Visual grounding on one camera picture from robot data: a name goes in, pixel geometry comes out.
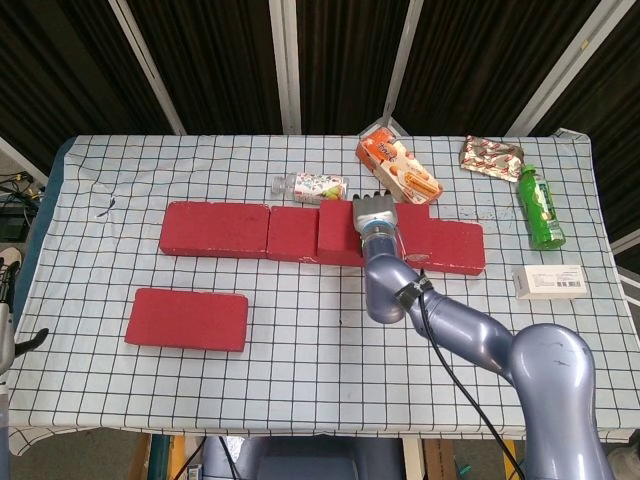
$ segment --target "green bottle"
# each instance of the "green bottle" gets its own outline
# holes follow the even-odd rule
[[[529,221],[531,244],[536,250],[553,250],[566,241],[556,217],[547,181],[536,175],[533,165],[524,165],[520,172],[518,194]]]

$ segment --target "white box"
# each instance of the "white box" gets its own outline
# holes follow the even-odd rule
[[[587,293],[580,265],[525,265],[513,271],[516,298],[576,298]]]

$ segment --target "gray robot arm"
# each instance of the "gray robot arm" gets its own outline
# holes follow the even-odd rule
[[[426,336],[418,301],[404,306],[398,293],[419,288],[419,275],[398,258],[397,217],[389,195],[355,198],[354,226],[365,258],[367,313],[395,323],[409,313]],[[595,366],[574,332],[537,324],[512,335],[500,322],[427,289],[424,298],[435,341],[514,386],[527,430],[529,480],[614,480],[600,446],[595,420]]]

